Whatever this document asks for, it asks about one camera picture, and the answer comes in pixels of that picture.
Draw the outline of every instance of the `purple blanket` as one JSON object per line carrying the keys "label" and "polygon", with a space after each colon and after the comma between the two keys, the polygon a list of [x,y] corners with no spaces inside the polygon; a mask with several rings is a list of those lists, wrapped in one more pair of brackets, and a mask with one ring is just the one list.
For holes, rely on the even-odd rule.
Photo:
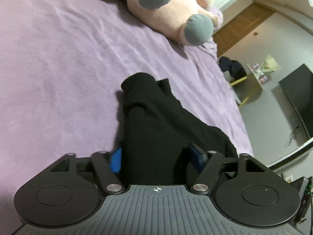
{"label": "purple blanket", "polygon": [[1,235],[21,224],[13,197],[26,181],[65,153],[118,145],[120,84],[140,71],[169,78],[184,108],[252,153],[212,39],[177,47],[117,0],[0,0]]}

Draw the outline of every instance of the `ribbed surface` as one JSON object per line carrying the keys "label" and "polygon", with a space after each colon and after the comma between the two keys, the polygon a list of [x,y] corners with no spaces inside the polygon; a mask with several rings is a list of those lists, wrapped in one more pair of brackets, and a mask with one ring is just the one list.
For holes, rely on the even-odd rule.
{"label": "ribbed surface", "polygon": [[184,186],[131,186],[122,195],[109,196],[88,220],[62,229],[24,225],[16,235],[301,235],[286,224],[253,229],[222,216],[206,196]]}

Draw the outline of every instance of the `black flat screen tv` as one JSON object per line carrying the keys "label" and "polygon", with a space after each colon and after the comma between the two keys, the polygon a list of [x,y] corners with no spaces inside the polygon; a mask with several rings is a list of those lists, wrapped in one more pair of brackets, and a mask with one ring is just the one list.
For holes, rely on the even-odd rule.
{"label": "black flat screen tv", "polygon": [[303,64],[279,82],[309,138],[313,137],[313,73]]}

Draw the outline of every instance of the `black garment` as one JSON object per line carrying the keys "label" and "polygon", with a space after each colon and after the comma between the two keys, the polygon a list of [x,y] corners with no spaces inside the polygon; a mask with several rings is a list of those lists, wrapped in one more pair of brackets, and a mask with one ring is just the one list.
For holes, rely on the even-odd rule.
{"label": "black garment", "polygon": [[121,180],[124,185],[191,184],[198,174],[183,148],[192,142],[205,151],[237,157],[229,138],[204,124],[173,96],[168,79],[137,73],[122,83],[125,130]]}
{"label": "black garment", "polygon": [[229,71],[230,75],[235,79],[239,80],[247,76],[242,65],[236,60],[230,60],[228,57],[222,56],[219,59],[219,67],[222,72]]}

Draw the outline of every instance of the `pink plush toy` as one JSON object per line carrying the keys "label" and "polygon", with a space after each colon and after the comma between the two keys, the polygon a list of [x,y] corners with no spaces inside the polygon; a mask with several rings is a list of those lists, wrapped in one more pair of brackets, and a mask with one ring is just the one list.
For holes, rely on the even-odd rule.
{"label": "pink plush toy", "polygon": [[219,18],[208,9],[214,0],[127,0],[130,12],[169,39],[189,46],[204,44]]}

